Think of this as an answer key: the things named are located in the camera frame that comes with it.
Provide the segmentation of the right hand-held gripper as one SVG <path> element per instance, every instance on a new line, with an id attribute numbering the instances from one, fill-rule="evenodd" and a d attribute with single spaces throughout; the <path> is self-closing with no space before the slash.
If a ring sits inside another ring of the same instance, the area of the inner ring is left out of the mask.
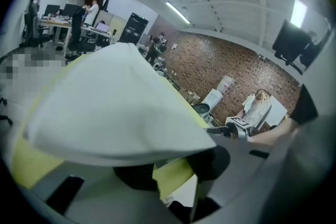
<path id="1" fill-rule="evenodd" d="M 254 127 L 250 123 L 239 117 L 233 116 L 226 118 L 225 126 L 210 127 L 206 129 L 206 132 L 208 134 L 215 134 L 223 137 L 230 137 L 230 135 L 232 135 L 233 139 L 246 141 L 248 140 L 248 137 L 250 137 L 253 128 Z"/>

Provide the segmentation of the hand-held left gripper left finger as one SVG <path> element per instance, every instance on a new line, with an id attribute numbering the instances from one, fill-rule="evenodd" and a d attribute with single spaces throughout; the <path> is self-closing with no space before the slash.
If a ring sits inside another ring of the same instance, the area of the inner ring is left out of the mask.
<path id="1" fill-rule="evenodd" d="M 84 182 L 61 215 L 46 201 L 67 176 L 78 176 Z M 24 186 L 19 189 L 46 223 L 180 223 L 157 192 L 130 188 L 111 167 L 64 162 L 31 190 Z"/>

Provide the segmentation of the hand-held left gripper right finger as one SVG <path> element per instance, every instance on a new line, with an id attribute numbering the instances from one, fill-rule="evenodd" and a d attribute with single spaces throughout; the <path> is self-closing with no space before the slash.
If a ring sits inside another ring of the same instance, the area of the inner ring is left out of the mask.
<path id="1" fill-rule="evenodd" d="M 214 148 L 187 157 L 197 191 L 192 222 L 265 222 L 278 176 L 278 146 L 215 137 Z"/>

